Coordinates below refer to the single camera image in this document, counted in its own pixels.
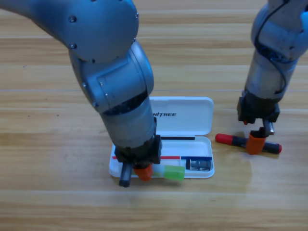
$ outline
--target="unitree logo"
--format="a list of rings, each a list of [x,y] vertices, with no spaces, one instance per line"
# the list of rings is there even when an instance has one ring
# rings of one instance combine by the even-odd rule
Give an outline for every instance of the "unitree logo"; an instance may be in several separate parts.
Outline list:
[[[159,116],[159,117],[162,117],[162,116],[176,116],[177,114],[176,113],[153,113],[154,116]]]

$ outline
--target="cable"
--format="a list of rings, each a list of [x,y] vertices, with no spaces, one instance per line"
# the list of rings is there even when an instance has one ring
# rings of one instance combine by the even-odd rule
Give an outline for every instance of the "cable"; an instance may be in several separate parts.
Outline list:
[[[265,25],[265,23],[269,20],[270,17],[272,17],[278,10],[280,10],[284,5],[286,5],[287,3],[289,2],[289,0],[283,0],[283,4],[281,4],[279,7],[277,7],[272,13],[270,13],[266,18],[265,20],[263,21],[260,29],[258,30],[258,33],[257,33],[257,36],[256,36],[256,40],[255,40],[255,47],[256,49],[260,52],[260,53],[266,53],[267,55],[264,55],[264,57],[266,57],[268,59],[268,61],[279,71],[279,73],[281,74],[282,76],[282,79],[283,79],[283,82],[284,82],[284,85],[283,85],[283,88],[281,88],[279,91],[276,91],[275,94],[279,94],[279,93],[282,93],[286,86],[287,86],[287,81],[286,81],[286,77],[283,73],[283,71],[281,70],[281,68],[274,62],[273,58],[270,57],[271,55],[271,52],[269,51],[268,48],[265,48],[263,47],[260,42],[259,42],[259,36],[260,36],[260,33]]]

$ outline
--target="red marker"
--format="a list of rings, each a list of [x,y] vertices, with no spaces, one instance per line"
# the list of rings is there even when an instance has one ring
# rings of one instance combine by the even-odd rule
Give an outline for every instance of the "red marker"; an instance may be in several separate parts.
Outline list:
[[[226,134],[217,134],[215,140],[218,143],[225,143],[228,145],[245,148],[248,139]],[[267,153],[279,154],[282,151],[282,146],[278,143],[265,142],[262,151]]]

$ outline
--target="orange object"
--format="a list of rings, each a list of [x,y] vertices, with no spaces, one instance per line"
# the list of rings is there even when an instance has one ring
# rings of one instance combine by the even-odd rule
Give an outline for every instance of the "orange object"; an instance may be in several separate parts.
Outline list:
[[[262,151],[265,145],[266,138],[256,138],[249,134],[249,138],[246,144],[246,150],[250,155],[256,155]]]
[[[152,165],[143,169],[134,169],[135,174],[143,181],[149,181],[153,175]]]

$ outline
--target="white box lid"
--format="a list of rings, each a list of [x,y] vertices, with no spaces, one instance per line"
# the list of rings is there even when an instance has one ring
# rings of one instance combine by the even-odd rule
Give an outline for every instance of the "white box lid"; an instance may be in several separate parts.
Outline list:
[[[214,102],[208,97],[150,97],[156,133],[161,136],[206,135],[211,131]]]

